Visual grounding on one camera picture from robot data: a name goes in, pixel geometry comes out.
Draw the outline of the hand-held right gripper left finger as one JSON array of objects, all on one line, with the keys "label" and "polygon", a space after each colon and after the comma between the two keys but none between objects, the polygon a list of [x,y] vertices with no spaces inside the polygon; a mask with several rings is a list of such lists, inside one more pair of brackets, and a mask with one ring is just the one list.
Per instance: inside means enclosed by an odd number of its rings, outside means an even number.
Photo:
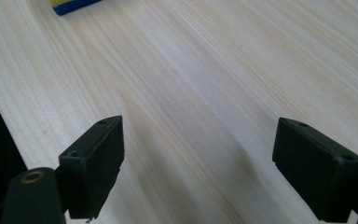
[{"label": "hand-held right gripper left finger", "polygon": [[59,156],[58,178],[70,218],[98,217],[124,157],[121,116],[97,121]]}]

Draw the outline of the yellow and blue sponge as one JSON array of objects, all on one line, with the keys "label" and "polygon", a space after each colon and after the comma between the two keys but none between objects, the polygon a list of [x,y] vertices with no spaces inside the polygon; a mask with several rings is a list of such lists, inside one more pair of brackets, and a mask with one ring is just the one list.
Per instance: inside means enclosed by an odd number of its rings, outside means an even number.
[{"label": "yellow and blue sponge", "polygon": [[48,0],[48,3],[57,15],[62,16],[101,1],[102,0]]}]

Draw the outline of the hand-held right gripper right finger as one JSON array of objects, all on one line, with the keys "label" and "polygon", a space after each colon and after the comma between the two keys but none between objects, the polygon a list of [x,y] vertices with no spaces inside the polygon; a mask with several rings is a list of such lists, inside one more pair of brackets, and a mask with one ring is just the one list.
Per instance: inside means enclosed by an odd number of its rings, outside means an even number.
[{"label": "hand-held right gripper right finger", "polygon": [[280,118],[272,161],[313,214],[346,222],[358,188],[358,155],[308,124]]}]

